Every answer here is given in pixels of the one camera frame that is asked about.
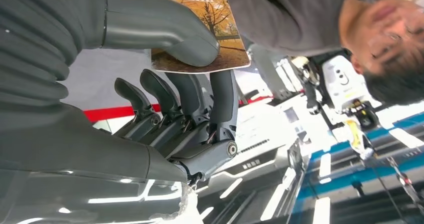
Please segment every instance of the red stripe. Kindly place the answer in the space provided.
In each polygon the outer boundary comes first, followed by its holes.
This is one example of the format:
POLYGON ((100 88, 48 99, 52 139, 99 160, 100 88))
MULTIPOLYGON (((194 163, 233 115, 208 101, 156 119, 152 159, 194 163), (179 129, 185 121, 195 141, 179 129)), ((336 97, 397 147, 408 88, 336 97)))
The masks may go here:
MULTIPOLYGON (((266 98, 272 98, 272 96, 261 96, 255 100, 247 100, 247 103, 251 104, 254 102, 261 101, 266 98)), ((159 104, 151 105, 155 112, 160 112, 161 107, 159 104)), ((112 119, 112 118, 121 118, 134 115, 133 108, 131 106, 121 106, 113 108, 104 108, 104 109, 94 109, 94 110, 85 110, 84 114, 87 116, 90 122, 98 122, 102 120, 112 119)))

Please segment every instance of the blue stripe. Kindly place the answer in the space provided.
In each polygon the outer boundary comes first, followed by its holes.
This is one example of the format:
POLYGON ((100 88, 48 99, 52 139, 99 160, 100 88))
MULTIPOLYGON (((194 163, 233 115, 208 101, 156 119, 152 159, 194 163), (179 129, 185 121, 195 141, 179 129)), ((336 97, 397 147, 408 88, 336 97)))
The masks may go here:
MULTIPOLYGON (((399 169, 402 172, 419 168, 424 165, 424 154, 417 155, 399 165, 399 169)), ((377 167, 378 174, 381 177, 390 176, 396 174, 395 170, 392 167, 377 167)), ((367 182, 376 179, 377 176, 374 174, 374 171, 371 168, 365 170, 357 171, 353 174, 339 177, 332 180, 329 183, 315 185, 315 191, 318 195, 331 192, 337 189, 345 188, 351 185, 352 181, 367 182)), ((312 197, 313 193, 309 187, 304 187, 300 190, 297 200, 302 200, 305 198, 312 197)))
MULTIPOLYGON (((405 118, 403 120, 395 122, 393 125, 394 128, 401 128, 401 129, 408 129, 417 125, 422 125, 424 123, 424 112, 413 115, 411 117, 405 118)), ((389 130, 386 130, 384 128, 379 128, 377 130, 370 131, 367 133, 368 138, 371 140, 380 138, 382 136, 388 135, 389 130)), ((331 147, 330 153, 336 153, 343 151, 344 149, 349 149, 350 145, 347 141, 340 142, 334 146, 331 147)), ((311 162, 316 161, 319 159, 325 152, 317 151, 312 154, 311 162)), ((414 158, 411 158, 410 160, 405 161, 401 165, 399 165, 399 168, 405 172, 411 169, 419 168, 424 165, 424 154, 421 154, 419 156, 416 156, 414 158)), ((378 174, 381 177, 390 176, 395 174, 395 170, 391 167, 377 167, 376 168, 378 174)), ((339 178, 336 178, 332 180, 329 183, 325 184, 319 184, 315 186, 315 191, 318 195, 331 192, 337 189, 345 188, 351 185, 352 181, 360 181, 360 182, 366 182, 371 181, 373 179, 377 178, 374 174, 373 170, 368 168, 362 171, 357 171, 353 174, 342 176, 339 178)), ((300 193, 297 197, 297 200, 302 200, 305 198, 312 197, 313 193, 309 187, 304 187, 300 190, 300 193)))
MULTIPOLYGON (((393 124, 393 128, 402 128, 402 129, 407 129, 407 128, 411 128, 413 126, 417 126, 424 123, 424 112, 413 115, 411 117, 405 118, 403 120, 397 121, 393 124)), ((386 136, 389 134, 389 130, 386 130, 384 128, 379 128, 373 131, 368 132, 366 135, 368 136, 368 138, 372 141, 375 140, 377 138, 381 138, 383 136, 386 136)), ((330 149, 330 151, 328 151, 328 153, 334 154, 337 152, 341 152, 344 151, 345 149, 349 149, 351 148, 349 145, 348 141, 344 141, 344 142, 339 142, 335 145, 333 145, 330 149)), ((319 150, 316 151, 312 154, 310 161, 311 162, 316 162, 318 161, 322 155, 324 155, 327 152, 324 152, 323 150, 319 150)))

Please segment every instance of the gray sleeve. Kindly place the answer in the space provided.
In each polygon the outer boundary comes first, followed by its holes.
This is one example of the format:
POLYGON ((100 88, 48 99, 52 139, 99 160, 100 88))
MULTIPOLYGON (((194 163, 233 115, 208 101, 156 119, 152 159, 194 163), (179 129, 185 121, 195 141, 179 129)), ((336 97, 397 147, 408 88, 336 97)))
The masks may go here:
POLYGON ((228 0, 239 32, 267 49, 289 48, 285 40, 298 40, 295 20, 269 0, 228 0))

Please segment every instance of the man's hair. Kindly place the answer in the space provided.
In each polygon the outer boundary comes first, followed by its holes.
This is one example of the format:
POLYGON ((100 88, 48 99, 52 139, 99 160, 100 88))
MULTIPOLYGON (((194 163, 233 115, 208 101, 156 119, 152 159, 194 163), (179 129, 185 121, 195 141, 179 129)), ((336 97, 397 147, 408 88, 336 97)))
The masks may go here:
POLYGON ((409 105, 424 100, 424 62, 397 63, 397 68, 384 66, 384 74, 366 71, 363 76, 369 93, 387 105, 409 105))

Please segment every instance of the fluorescent light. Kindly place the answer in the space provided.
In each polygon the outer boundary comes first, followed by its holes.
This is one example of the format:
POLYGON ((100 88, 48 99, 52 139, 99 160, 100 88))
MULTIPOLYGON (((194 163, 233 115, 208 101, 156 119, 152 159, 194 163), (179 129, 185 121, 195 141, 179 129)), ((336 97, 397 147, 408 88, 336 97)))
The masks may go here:
POLYGON ((276 212, 277 206, 283 197, 284 192, 286 191, 285 186, 283 184, 279 184, 275 189, 274 193, 269 199, 268 204, 263 210, 262 216, 260 216, 261 221, 266 221, 273 218, 274 213, 276 212))
POLYGON ((17 224, 30 224, 30 223, 38 222, 38 221, 41 221, 41 220, 42 220, 42 218, 37 217, 37 218, 31 218, 31 219, 23 220, 21 222, 18 222, 17 224))
POLYGON ((393 130, 389 130, 388 133, 390 133, 393 137, 398 139, 400 142, 402 142, 403 144, 405 144, 405 146, 409 148, 416 148, 424 145, 424 142, 422 140, 418 139, 417 137, 409 134, 408 132, 402 129, 395 128, 393 130))
POLYGON ((211 206, 211 207, 208 207, 208 208, 206 208, 206 210, 204 210, 201 214, 200 214, 200 218, 203 220, 203 219, 205 219, 205 217, 207 217, 208 215, 209 215, 209 213, 211 213, 212 211, 214 210, 214 208, 211 206))
POLYGON ((273 164, 273 163, 275 163, 275 162, 276 162, 276 160, 270 160, 270 161, 265 162, 265 163, 263 163, 263 164, 257 165, 257 166, 255 166, 255 167, 253 167, 253 168, 250 168, 250 169, 247 169, 247 170, 242 171, 242 172, 240 172, 240 173, 237 173, 237 174, 235 174, 235 175, 233 175, 233 174, 231 174, 231 173, 228 173, 228 172, 226 172, 226 171, 221 171, 221 172, 219 172, 219 173, 217 173, 217 174, 214 174, 214 175, 213 175, 213 176, 211 176, 210 178, 211 178, 211 179, 212 179, 212 178, 216 178, 216 177, 221 176, 221 175, 226 175, 226 176, 228 176, 228 177, 230 177, 230 178, 241 178, 241 177, 244 177, 244 176, 246 176, 247 174, 249 174, 249 173, 251 173, 251 172, 253 172, 253 171, 256 171, 256 170, 258 170, 258 169, 261 169, 261 168, 263 168, 263 167, 266 167, 266 166, 268 166, 268 165, 271 165, 271 164, 273 164))
POLYGON ((121 183, 131 183, 133 180, 131 179, 121 179, 120 182, 121 183))
POLYGON ((324 179, 322 179, 322 180, 319 181, 320 184, 326 184, 326 183, 329 183, 329 182, 331 182, 331 178, 330 177, 324 178, 324 179))
POLYGON ((59 209, 60 213, 65 213, 65 214, 69 214, 71 213, 71 211, 68 208, 62 207, 59 209))
POLYGON ((321 164, 319 165, 319 176, 326 177, 331 174, 331 154, 326 153, 321 156, 321 164))
POLYGON ((312 224, 330 224, 331 200, 324 197, 315 201, 312 224))
POLYGON ((234 191, 234 189, 236 189, 236 187, 243 181, 243 178, 239 178, 237 180, 235 180, 229 187, 227 190, 224 191, 224 193, 219 197, 220 199, 224 199, 226 197, 228 197, 228 195, 234 191))
POLYGON ((127 203, 127 202, 139 202, 145 196, 148 195, 150 188, 152 188, 155 180, 150 179, 147 181, 146 187, 139 196, 129 196, 129 197, 110 197, 110 198, 92 198, 88 200, 90 204, 99 204, 99 203, 127 203))
POLYGON ((96 224, 142 224, 142 223, 158 223, 163 221, 164 219, 159 218, 153 218, 151 220, 136 220, 136 221, 125 221, 125 222, 108 222, 108 223, 96 223, 96 224))
POLYGON ((206 189, 208 189, 209 188, 209 186, 204 186, 204 187, 201 187, 201 188, 199 188, 199 189, 196 189, 196 193, 199 193, 199 192, 202 192, 202 191, 204 191, 204 190, 206 190, 206 189))

